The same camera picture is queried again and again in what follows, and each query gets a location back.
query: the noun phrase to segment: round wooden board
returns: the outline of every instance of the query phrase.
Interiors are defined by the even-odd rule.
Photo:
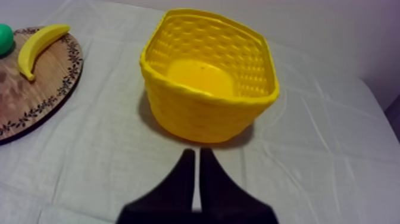
[[[39,29],[16,30],[15,49],[0,58],[0,144],[43,123],[62,106],[79,81],[82,50],[70,34],[37,57],[34,82],[19,73],[17,60],[21,47]]]

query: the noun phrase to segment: yellow banana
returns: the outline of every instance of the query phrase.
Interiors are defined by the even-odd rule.
[[[32,68],[38,54],[69,30],[66,24],[53,24],[40,29],[25,42],[18,55],[18,69],[29,81],[35,79]]]

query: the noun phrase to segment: green toy fruit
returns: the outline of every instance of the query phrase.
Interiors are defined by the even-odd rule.
[[[10,26],[0,23],[0,55],[7,53],[14,43],[13,30]]]

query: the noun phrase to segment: white sheet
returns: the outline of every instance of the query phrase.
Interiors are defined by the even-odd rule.
[[[198,148],[160,129],[142,98],[139,54],[163,12],[98,1],[58,1],[23,17],[13,8],[0,18],[15,29],[70,24],[85,64],[54,117],[0,146],[0,223],[113,223],[185,147]],[[281,223],[399,223],[400,147],[370,90],[269,44],[282,93],[252,128],[214,146],[226,172]]]

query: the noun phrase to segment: plastic basket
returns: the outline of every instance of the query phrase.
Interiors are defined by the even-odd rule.
[[[168,11],[140,56],[151,110],[169,132],[223,142],[279,95],[264,38],[218,14]]]

